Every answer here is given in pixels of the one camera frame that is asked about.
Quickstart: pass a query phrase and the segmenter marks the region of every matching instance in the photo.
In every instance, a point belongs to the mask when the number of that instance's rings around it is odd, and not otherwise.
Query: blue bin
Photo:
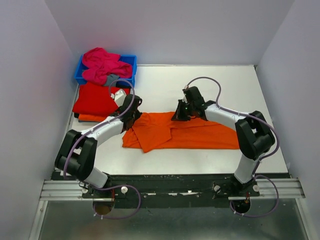
[[[74,73],[74,78],[78,82],[79,85],[86,84],[87,81],[82,77],[82,72],[88,69],[83,63],[82,58],[84,55],[81,55],[78,65],[76,66],[76,70]],[[119,78],[129,81],[133,86],[135,86],[136,80],[135,76],[137,73],[137,56],[136,55],[121,55],[119,61],[125,62],[132,66],[132,76],[131,78]]]

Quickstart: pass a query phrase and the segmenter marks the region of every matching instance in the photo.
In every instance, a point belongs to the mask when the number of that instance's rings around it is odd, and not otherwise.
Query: folded orange cloth
[[[89,114],[79,114],[78,117],[79,121],[84,122],[102,122],[106,119],[105,116],[95,116],[95,115],[89,115]]]
[[[174,112],[143,113],[123,136],[124,148],[142,149],[239,149],[231,128],[200,118],[171,121]]]

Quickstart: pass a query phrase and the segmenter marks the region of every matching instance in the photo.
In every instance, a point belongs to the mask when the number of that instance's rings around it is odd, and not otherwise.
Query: folded red cloth
[[[89,69],[83,71],[82,77],[100,86],[106,83],[107,75],[110,74],[124,79],[131,78],[132,66],[119,59],[119,54],[108,53],[103,48],[96,47],[83,55],[82,63]]]
[[[111,93],[116,93],[121,88],[111,87]],[[130,93],[130,89],[123,89],[126,94]],[[118,106],[109,96],[109,87],[98,86],[91,82],[87,82],[79,87],[79,97],[73,106],[73,112],[77,114],[89,114],[95,116],[107,117]]]

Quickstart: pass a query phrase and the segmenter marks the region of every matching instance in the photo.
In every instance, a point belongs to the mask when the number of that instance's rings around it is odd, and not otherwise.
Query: gray wall
[[[296,0],[257,73],[290,172],[320,226],[320,1]]]
[[[257,64],[294,0],[45,0],[72,52],[140,64]]]
[[[0,239],[28,239],[66,128],[74,57],[43,0],[0,1]]]

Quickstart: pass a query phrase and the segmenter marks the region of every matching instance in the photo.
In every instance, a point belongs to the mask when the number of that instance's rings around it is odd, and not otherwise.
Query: pink cloth
[[[101,47],[96,47],[83,55],[82,63],[89,69],[83,71],[82,77],[96,85],[104,85],[107,76],[118,75],[120,78],[129,79],[132,76],[132,66],[119,61],[120,55],[108,53]]]

